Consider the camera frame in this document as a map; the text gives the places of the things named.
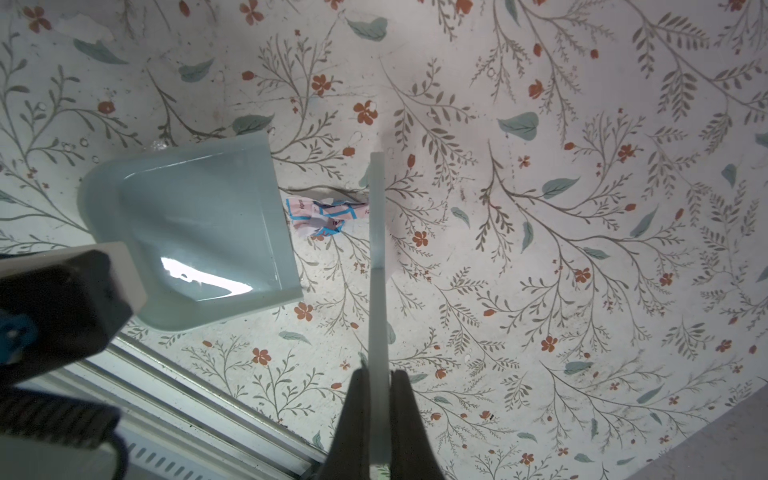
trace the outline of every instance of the floor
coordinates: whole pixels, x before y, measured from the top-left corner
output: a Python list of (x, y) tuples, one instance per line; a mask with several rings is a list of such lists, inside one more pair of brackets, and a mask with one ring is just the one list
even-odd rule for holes
[[(149, 149), (267, 131), (284, 197), (338, 199), (385, 152), (391, 366), (449, 478), (628, 478), (768, 378), (766, 0), (2, 7), (0, 253), (90, 243), (81, 178)], [(327, 449), (367, 232), (291, 232), (300, 303), (124, 332)]]
[(768, 389), (642, 468), (629, 480), (738, 480), (768, 470)]

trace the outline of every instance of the blue clip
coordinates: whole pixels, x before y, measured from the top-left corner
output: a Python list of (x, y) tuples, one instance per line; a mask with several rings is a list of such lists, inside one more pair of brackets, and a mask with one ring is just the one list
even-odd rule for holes
[(38, 327), (28, 315), (0, 310), (0, 365), (8, 363), (38, 339)]

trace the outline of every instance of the crumpled paper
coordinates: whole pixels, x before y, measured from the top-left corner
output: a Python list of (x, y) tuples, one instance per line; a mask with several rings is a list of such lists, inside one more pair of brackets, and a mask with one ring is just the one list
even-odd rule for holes
[(336, 235), (347, 220), (368, 218), (368, 204), (325, 198), (288, 197), (288, 217), (299, 237)]

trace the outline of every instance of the black cable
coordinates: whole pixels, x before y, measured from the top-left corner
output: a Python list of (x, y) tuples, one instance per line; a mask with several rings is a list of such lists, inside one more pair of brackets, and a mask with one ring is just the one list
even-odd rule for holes
[(114, 467), (112, 480), (123, 480), (123, 478), (125, 478), (125, 473), (128, 470), (128, 449), (125, 448), (125, 441), (123, 440), (123, 437), (112, 432), (107, 437), (107, 443), (112, 445), (114, 453), (117, 456), (117, 465)]

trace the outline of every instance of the dustpan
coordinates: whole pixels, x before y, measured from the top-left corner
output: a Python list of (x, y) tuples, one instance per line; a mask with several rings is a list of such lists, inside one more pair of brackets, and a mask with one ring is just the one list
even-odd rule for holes
[(302, 298), (266, 132), (101, 164), (78, 208), (97, 242), (126, 244), (147, 326), (180, 332)]

